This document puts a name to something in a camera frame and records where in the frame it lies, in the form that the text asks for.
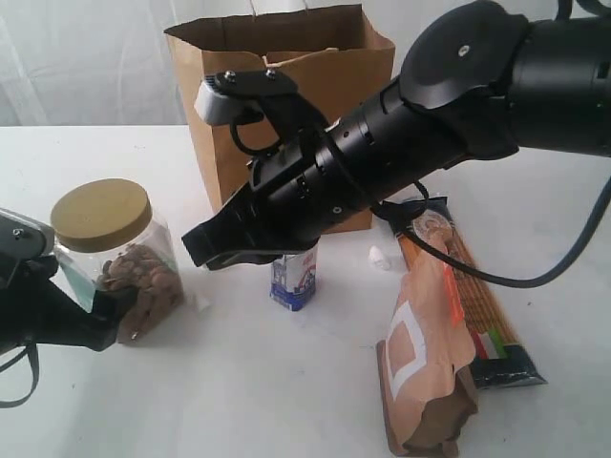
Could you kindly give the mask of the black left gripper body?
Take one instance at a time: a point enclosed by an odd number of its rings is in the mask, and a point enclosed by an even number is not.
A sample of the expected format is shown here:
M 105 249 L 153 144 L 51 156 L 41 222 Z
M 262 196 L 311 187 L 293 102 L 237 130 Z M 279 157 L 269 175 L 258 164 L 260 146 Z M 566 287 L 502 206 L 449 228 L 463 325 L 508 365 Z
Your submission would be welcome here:
M 57 270 L 53 255 L 1 256 L 1 354 L 32 342 L 44 318 L 59 307 L 62 291 L 52 282 Z

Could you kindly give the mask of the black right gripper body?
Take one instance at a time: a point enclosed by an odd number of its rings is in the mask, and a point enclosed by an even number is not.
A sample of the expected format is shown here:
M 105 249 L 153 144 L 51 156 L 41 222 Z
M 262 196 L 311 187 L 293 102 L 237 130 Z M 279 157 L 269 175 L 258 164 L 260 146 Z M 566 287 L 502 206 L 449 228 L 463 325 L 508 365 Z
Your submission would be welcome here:
M 250 204 L 256 244 L 308 242 L 344 220 L 344 197 L 323 133 L 326 118 L 299 94 L 261 101 L 262 113 L 247 113 L 229 124 L 232 140 L 251 156 L 249 178 L 240 190 Z M 260 149 L 242 142 L 239 128 L 266 118 L 278 139 Z

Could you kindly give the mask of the right robot arm black grey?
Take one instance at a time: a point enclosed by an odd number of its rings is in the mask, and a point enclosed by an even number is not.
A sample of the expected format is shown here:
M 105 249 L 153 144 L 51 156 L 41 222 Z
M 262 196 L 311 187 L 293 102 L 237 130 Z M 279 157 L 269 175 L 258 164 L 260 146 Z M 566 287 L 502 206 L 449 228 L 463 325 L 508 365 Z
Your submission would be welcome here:
M 183 236 L 195 265 L 266 264 L 440 169 L 521 148 L 610 153 L 610 8 L 582 3 L 532 22 L 494 1 L 450 10 L 409 49 L 400 73 L 335 121 L 286 74 L 224 72 L 200 87 L 202 118 L 237 131 L 267 120 L 271 145 L 249 177 Z

